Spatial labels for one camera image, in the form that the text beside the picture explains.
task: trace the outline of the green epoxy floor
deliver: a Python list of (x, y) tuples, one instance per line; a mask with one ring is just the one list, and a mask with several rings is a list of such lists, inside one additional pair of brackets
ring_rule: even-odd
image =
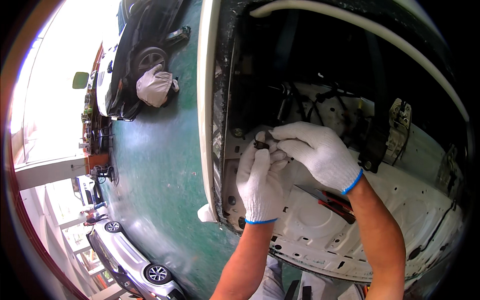
[[(208, 299), (239, 238), (218, 224), (202, 223), (207, 203), (197, 122), (196, 66), (202, 1), (184, 1), (181, 25), (188, 43), (169, 53), (168, 70), (180, 92), (166, 108), (145, 107), (133, 122), (113, 122), (118, 185), (101, 184), (111, 217), (152, 262), (164, 264), (189, 299)], [(285, 290), (301, 271), (284, 266)]]

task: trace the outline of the bolt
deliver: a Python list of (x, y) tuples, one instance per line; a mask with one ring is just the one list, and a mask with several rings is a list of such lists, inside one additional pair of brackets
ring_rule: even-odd
[(234, 130), (234, 135), (237, 136), (237, 137), (241, 137), (243, 134), (241, 128), (235, 128)]

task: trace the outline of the glove blue cuff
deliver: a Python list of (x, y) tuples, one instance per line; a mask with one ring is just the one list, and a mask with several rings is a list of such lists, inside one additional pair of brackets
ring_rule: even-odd
[(251, 222), (247, 219), (245, 219), (245, 222), (248, 223), (248, 224), (265, 224), (265, 223), (272, 223), (272, 222), (275, 222), (278, 218), (275, 218), (273, 220), (268, 220), (268, 221), (255, 221), (255, 222)]
[(346, 189), (343, 190), (342, 195), (345, 195), (346, 193), (348, 193), (348, 191), (350, 191), (355, 186), (355, 184), (357, 184), (357, 182), (359, 182), (362, 174), (363, 174), (363, 169), (360, 169), (360, 173), (357, 176), (357, 179), (355, 179), (355, 181), (352, 183), (352, 185), (350, 185), (349, 187), (347, 187)]

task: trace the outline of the white work glove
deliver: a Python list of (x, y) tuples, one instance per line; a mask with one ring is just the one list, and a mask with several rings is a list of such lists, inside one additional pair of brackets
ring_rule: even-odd
[(321, 184), (344, 195), (360, 180), (363, 170), (332, 129), (296, 122), (275, 127), (270, 133), (281, 140), (277, 147), (303, 163)]
[(288, 163), (286, 154), (277, 150), (274, 141), (265, 141), (265, 132), (259, 132), (255, 138), (270, 148), (258, 150), (253, 140), (240, 157), (237, 170), (237, 188), (247, 210), (245, 222), (249, 224), (274, 222), (280, 216), (284, 200), (277, 172)]

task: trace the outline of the red utility knife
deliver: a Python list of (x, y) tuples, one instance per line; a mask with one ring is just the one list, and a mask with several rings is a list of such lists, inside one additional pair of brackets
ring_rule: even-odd
[(302, 184), (295, 184), (295, 186), (309, 193), (315, 199), (318, 199), (318, 204), (325, 206), (337, 215), (341, 216), (347, 223), (355, 223), (356, 219), (355, 215), (353, 214), (352, 206), (347, 200), (330, 192), (321, 191), (310, 186)]

